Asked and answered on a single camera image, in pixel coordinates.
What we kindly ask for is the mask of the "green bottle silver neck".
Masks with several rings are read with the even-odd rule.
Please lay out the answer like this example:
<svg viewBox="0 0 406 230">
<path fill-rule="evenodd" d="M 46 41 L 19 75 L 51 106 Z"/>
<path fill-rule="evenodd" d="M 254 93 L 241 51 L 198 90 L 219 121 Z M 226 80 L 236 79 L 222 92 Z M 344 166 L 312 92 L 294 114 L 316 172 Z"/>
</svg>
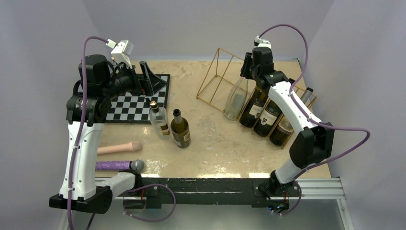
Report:
<svg viewBox="0 0 406 230">
<path fill-rule="evenodd" d="M 189 123 L 182 117 L 180 109 L 174 109 L 173 116 L 170 128 L 175 144 L 180 148 L 187 148 L 191 143 Z"/>
</svg>

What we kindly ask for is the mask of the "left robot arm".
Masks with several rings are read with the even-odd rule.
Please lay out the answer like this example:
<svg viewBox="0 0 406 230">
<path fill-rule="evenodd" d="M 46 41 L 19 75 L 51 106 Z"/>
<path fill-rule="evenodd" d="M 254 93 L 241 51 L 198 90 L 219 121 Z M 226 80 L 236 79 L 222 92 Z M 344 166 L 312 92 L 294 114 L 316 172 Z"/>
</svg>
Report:
<svg viewBox="0 0 406 230">
<path fill-rule="evenodd" d="M 133 65 L 114 66 L 100 54 L 86 56 L 79 64 L 80 80 L 67 101 L 67 168 L 59 192 L 49 198 L 50 207 L 104 214 L 118 195 L 142 192 L 140 174 L 134 170 L 121 171 L 105 183 L 95 181 L 97 149 L 113 99 L 127 93 L 152 96 L 167 85 L 146 62 L 140 62 L 140 67 L 142 72 L 137 74 Z"/>
</svg>

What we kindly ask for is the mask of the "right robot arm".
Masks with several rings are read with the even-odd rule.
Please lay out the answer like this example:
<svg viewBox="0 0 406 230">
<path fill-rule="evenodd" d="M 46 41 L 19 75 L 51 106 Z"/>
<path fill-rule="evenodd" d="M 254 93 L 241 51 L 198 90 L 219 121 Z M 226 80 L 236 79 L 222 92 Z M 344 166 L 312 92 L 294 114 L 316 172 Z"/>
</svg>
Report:
<svg viewBox="0 0 406 230">
<path fill-rule="evenodd" d="M 267 96 L 281 109 L 296 135 L 288 160 L 270 174 L 269 181 L 258 188 L 265 196 L 283 196 L 294 180 L 308 166 L 329 158 L 334 130 L 331 123 L 323 123 L 291 89 L 292 84 L 282 71 L 276 71 L 269 47 L 255 47 L 247 52 L 241 76 L 254 80 Z"/>
</svg>

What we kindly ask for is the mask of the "olive wine bottle grey neck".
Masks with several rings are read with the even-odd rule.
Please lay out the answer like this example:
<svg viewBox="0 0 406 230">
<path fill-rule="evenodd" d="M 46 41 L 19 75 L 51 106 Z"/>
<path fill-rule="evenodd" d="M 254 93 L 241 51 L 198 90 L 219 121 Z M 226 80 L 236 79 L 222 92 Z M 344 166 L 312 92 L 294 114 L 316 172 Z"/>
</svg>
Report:
<svg viewBox="0 0 406 230">
<path fill-rule="evenodd" d="M 309 99 L 309 97 L 311 96 L 313 91 L 314 90 L 310 87 L 306 88 L 306 91 L 301 96 L 301 101 L 304 104 L 306 104 L 307 100 Z M 274 131 L 271 133 L 269 139 L 270 139 L 271 143 L 273 143 L 274 145 L 282 147 L 284 144 L 287 143 L 289 137 L 291 136 L 291 134 L 293 132 L 294 132 L 294 129 L 293 129 L 291 123 L 289 122 L 287 117 L 284 116 L 280 120 L 280 122 L 278 123 L 278 125 L 276 126 Z"/>
</svg>

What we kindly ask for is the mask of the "clear square liquor bottle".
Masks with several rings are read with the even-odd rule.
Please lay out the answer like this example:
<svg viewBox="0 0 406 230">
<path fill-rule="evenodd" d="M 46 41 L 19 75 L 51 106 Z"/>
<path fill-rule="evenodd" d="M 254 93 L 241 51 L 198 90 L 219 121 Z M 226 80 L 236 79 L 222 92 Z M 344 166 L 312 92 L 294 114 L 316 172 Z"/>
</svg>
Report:
<svg viewBox="0 0 406 230">
<path fill-rule="evenodd" d="M 150 123 L 154 127 L 160 139 L 169 139 L 170 128 L 168 125 L 166 109 L 164 107 L 160 107 L 156 101 L 151 101 L 149 105 Z"/>
</svg>

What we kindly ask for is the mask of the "dark wine bottle white label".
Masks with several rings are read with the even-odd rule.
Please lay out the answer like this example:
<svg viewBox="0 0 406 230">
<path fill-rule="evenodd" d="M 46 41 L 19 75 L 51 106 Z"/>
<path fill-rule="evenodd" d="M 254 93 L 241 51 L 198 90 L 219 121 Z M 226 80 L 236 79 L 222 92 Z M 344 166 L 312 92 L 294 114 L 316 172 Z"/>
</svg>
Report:
<svg viewBox="0 0 406 230">
<path fill-rule="evenodd" d="M 281 114 L 282 111 L 278 105 L 270 100 L 253 128 L 254 132 L 261 137 L 266 137 Z"/>
</svg>

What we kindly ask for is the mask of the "clear glass bottle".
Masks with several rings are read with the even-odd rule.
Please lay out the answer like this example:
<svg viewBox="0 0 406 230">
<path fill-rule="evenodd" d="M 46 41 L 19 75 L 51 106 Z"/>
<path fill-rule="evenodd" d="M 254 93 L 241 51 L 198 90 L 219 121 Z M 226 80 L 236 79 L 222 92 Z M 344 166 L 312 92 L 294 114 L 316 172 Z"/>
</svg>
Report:
<svg viewBox="0 0 406 230">
<path fill-rule="evenodd" d="M 229 120 L 237 120 L 248 95 L 248 80 L 240 77 L 229 92 L 224 108 L 224 116 Z"/>
</svg>

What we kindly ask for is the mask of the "dark front wine bottle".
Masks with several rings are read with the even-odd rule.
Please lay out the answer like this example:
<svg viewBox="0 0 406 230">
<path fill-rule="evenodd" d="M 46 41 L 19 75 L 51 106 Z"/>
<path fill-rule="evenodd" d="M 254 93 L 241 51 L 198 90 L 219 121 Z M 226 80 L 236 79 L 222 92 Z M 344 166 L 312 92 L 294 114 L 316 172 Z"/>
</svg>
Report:
<svg viewBox="0 0 406 230">
<path fill-rule="evenodd" d="M 240 124 L 245 127 L 252 128 L 257 121 L 257 118 L 261 114 L 268 98 L 268 95 L 258 86 L 256 86 L 247 106 L 242 112 L 239 120 Z"/>
</svg>

